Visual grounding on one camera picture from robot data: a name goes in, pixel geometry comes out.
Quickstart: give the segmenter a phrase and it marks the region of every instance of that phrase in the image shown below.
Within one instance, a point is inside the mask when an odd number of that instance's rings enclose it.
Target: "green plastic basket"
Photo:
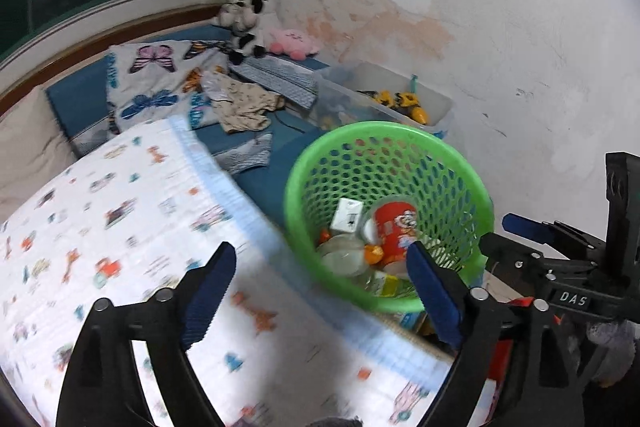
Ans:
[[[421,311],[416,296],[376,297],[335,276],[316,253],[320,230],[329,227],[340,198],[363,201],[366,211],[391,195],[407,195],[417,203],[418,231],[444,247],[434,257],[436,263],[457,270],[467,285],[479,278],[486,258],[478,240],[494,229],[493,205],[482,180],[451,146],[398,123],[339,127],[303,151],[285,189],[291,248],[326,288],[364,309]]]

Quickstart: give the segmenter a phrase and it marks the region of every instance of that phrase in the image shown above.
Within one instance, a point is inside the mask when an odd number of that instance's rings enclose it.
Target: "transparent plastic container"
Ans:
[[[420,125],[411,118],[379,104],[359,90],[388,90],[391,94],[410,90],[410,79],[369,62],[352,66],[331,66],[314,72],[318,83],[318,100],[308,119],[324,130],[358,121],[391,121],[411,125],[445,139],[453,118],[453,101],[419,82],[416,95],[430,117],[430,125]]]

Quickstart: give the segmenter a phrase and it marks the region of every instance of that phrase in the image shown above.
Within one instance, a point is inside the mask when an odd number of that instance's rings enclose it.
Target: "blue blanket trim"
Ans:
[[[348,343],[380,365],[427,390],[435,391],[440,388],[449,371],[449,363],[437,360],[433,355],[385,328],[375,317],[319,289],[295,260],[282,235],[258,210],[254,202],[238,189],[210,155],[194,152],[189,147],[197,140],[190,131],[188,122],[180,116],[172,116],[168,122],[182,145],[184,155],[211,196],[234,216],[244,235],[252,243],[260,245],[270,266],[279,272],[307,304]]]

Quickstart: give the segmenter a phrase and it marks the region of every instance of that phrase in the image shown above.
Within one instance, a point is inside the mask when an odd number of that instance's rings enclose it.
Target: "patterned quilt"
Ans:
[[[132,127],[0,225],[0,365],[27,409],[54,425],[96,299],[142,301],[228,241],[236,275],[206,337],[188,351],[226,425],[302,427],[332,415],[416,425],[449,364],[313,286],[189,127],[176,116]],[[134,343],[145,396],[156,423],[169,426],[145,347]]]

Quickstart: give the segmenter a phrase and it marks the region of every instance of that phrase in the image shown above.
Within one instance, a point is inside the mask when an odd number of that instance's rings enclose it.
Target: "silver bolt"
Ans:
[[[165,302],[174,296],[174,291],[171,288],[159,289],[156,293],[156,301]]]
[[[470,293],[476,301],[486,301],[489,298],[489,293],[487,293],[487,290],[481,288],[480,286],[471,288]]]
[[[94,310],[97,312],[103,312],[109,307],[111,301],[107,297],[102,297],[94,302]]]
[[[546,312],[549,309],[549,303],[546,302],[543,299],[535,299],[533,301],[533,306],[539,311],[539,312]]]

